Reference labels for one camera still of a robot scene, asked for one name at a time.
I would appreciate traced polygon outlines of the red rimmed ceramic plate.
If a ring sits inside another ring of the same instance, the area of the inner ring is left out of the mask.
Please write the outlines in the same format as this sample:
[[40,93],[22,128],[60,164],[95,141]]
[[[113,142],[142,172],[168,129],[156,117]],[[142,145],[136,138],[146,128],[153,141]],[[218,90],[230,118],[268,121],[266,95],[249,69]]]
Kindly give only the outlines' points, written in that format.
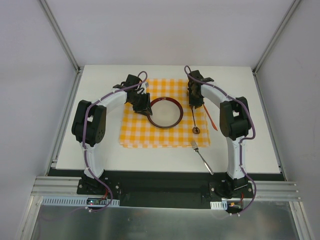
[[170,129],[178,125],[184,115],[182,105],[171,97],[158,97],[151,103],[152,115],[148,121],[156,128]]

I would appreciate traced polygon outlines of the orange checkered cloth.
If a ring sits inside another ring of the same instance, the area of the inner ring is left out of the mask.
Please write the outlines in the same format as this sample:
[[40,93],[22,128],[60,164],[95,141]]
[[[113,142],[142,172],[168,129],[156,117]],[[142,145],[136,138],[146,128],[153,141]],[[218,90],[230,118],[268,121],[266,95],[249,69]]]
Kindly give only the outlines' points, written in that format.
[[125,104],[119,143],[125,148],[189,147],[195,140],[200,147],[211,144],[206,112],[189,106],[188,80],[150,78],[152,115],[146,117]]

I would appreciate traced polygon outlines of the copper spoon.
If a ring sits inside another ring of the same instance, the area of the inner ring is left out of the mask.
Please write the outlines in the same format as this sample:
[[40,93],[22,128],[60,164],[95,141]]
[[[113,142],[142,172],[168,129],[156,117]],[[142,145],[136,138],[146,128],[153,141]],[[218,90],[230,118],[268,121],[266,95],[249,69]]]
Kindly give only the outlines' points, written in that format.
[[192,132],[196,135],[198,135],[201,131],[200,129],[197,127],[196,125],[196,120],[195,120],[195,114],[194,114],[194,110],[193,110],[193,107],[191,107],[191,113],[192,113],[192,119],[193,119],[193,128],[192,128]]

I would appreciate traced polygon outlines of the silver fork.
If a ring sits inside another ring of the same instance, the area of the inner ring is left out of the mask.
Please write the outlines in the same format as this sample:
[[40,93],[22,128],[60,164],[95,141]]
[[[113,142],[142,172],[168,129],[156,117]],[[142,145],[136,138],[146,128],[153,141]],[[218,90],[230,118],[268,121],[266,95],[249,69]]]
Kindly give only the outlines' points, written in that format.
[[214,175],[214,172],[213,172],[212,168],[209,166],[209,164],[207,163],[207,161],[203,158],[203,156],[202,156],[201,153],[199,152],[199,147],[198,147],[196,141],[193,139],[190,143],[191,143],[191,146],[192,146],[193,151],[196,152],[196,153],[200,156],[200,158],[201,158],[204,166],[206,167],[206,169],[208,170],[208,172],[213,176],[213,175]]

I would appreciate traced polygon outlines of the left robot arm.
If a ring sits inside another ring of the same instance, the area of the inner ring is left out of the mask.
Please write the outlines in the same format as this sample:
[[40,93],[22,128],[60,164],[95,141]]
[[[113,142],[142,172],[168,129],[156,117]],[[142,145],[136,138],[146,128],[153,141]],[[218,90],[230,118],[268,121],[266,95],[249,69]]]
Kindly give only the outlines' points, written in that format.
[[79,142],[84,158],[84,174],[91,178],[88,188],[99,195],[105,191],[106,183],[100,179],[104,172],[104,160],[98,145],[106,133],[107,114],[126,103],[132,105],[136,114],[151,116],[151,96],[147,92],[146,71],[137,76],[129,74],[125,81],[116,84],[111,91],[94,101],[81,100],[75,112],[71,133]]

